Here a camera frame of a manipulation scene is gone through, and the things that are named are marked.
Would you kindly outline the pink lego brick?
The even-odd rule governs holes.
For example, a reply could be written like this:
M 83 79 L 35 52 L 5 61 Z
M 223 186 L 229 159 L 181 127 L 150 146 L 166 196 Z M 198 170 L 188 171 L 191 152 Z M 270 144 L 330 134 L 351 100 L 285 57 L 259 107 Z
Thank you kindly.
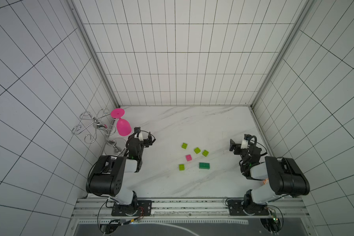
M 191 161 L 191 160 L 192 160 L 192 157 L 191 157 L 190 154 L 189 154 L 189 155 L 186 155 L 185 158 L 186 158 L 187 161 Z

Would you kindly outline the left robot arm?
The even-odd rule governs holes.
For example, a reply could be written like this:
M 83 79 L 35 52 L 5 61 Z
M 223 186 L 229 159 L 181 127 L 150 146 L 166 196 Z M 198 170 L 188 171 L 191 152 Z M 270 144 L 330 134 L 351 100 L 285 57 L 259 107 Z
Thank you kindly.
M 136 213 L 142 208 L 137 194 L 123 187 L 125 173 L 138 173 L 143 165 L 143 152 L 154 144 L 156 138 L 140 127 L 125 142 L 124 153 L 118 156 L 102 155 L 91 168 L 86 191 L 98 197 L 108 197 L 113 206 L 127 214 Z

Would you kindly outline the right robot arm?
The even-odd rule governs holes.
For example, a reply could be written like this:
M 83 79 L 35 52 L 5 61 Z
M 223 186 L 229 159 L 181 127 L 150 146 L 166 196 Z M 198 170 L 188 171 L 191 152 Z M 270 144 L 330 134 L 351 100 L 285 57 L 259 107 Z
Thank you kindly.
M 257 137 L 245 134 L 240 144 L 230 140 L 229 151 L 239 155 L 242 175 L 253 181 L 267 181 L 257 189 L 246 192 L 242 201 L 232 200 L 229 209 L 255 215 L 266 210 L 267 204 L 284 196 L 308 195 L 310 184 L 292 158 L 267 156 L 257 147 Z

